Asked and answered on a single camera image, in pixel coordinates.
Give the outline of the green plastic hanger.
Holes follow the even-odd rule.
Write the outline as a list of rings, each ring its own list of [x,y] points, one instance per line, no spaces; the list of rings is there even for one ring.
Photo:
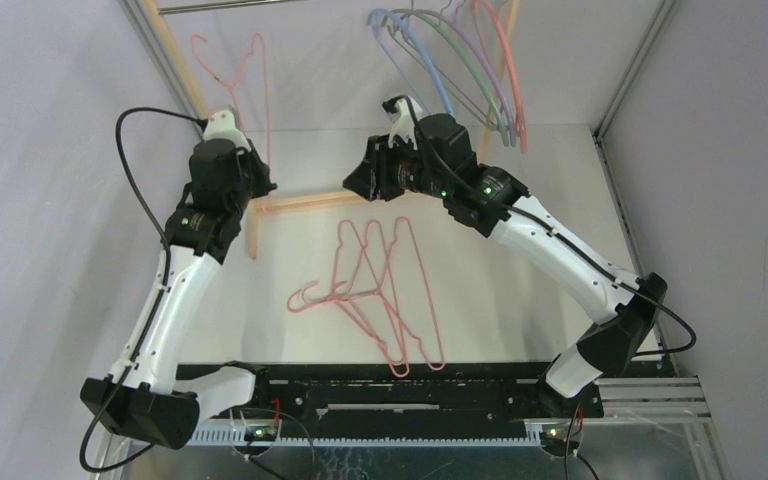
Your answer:
[[[449,44],[470,72],[488,102],[490,115],[495,119],[493,122],[483,121],[482,124],[489,130],[498,132],[506,146],[514,147],[524,144],[519,137],[519,124],[514,116],[514,109],[510,107],[504,94],[499,76],[492,69],[484,50],[474,37],[466,33],[454,21],[436,11],[395,9],[385,11],[384,16],[383,20],[374,25],[374,30],[379,31],[382,28],[387,28],[392,36],[401,34],[406,39],[403,46],[431,76],[447,113],[453,112],[450,95],[454,94],[473,116],[479,120],[483,118],[477,112],[475,102],[466,99],[464,92],[455,83],[444,83],[448,77],[437,68],[430,53],[418,37],[413,34],[409,26],[410,18],[417,18],[431,26]]]

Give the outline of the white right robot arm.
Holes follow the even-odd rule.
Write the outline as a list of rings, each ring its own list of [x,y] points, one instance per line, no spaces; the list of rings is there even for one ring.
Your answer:
[[[667,290],[657,274],[638,277],[557,220],[508,171],[481,164],[465,127],[448,114],[408,121],[413,134],[371,136],[343,187],[367,201],[405,192],[441,200],[458,223],[523,254],[561,286],[592,324],[541,375],[538,402],[565,415],[578,394],[624,372],[654,326]]]

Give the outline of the blue plastic hanger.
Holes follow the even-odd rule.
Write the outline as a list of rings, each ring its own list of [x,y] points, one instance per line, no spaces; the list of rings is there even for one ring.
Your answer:
[[[408,77],[404,74],[403,70],[399,66],[398,62],[390,54],[389,50],[384,46],[380,39],[381,30],[391,23],[395,26],[404,37],[407,38],[406,44],[411,46],[419,55],[419,63],[425,68],[426,72],[430,75],[431,80],[435,86],[438,96],[441,100],[444,111],[449,115],[454,115],[454,109],[449,96],[448,90],[443,84],[440,77],[439,70],[434,64],[431,55],[425,48],[423,42],[414,34],[413,30],[409,26],[408,20],[403,20],[399,14],[396,14],[393,10],[385,8],[372,9],[366,19],[366,24],[371,28],[373,38],[379,43],[384,53],[391,60],[391,63],[396,67],[396,70],[407,81],[410,89],[417,94],[417,89],[413,86]]]

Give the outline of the purple plastic hanger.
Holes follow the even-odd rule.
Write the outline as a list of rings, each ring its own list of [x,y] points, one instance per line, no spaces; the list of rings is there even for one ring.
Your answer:
[[[505,94],[502,77],[497,77],[496,70],[490,65],[487,52],[483,53],[478,34],[471,35],[454,20],[432,10],[405,10],[405,15],[413,15],[431,25],[458,54],[470,71],[475,82],[485,96],[490,112],[496,117],[494,124],[486,123],[489,130],[500,133],[506,146],[519,146],[516,138],[515,106]]]

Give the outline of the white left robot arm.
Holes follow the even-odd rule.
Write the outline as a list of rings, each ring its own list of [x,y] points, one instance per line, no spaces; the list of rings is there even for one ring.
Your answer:
[[[185,337],[249,201],[276,187],[249,140],[202,141],[189,168],[191,181],[164,229],[155,291],[109,373],[86,379],[80,391],[110,433],[170,449],[185,446],[199,424],[231,407],[258,417],[273,401],[256,368],[239,361],[190,380],[177,377]]]

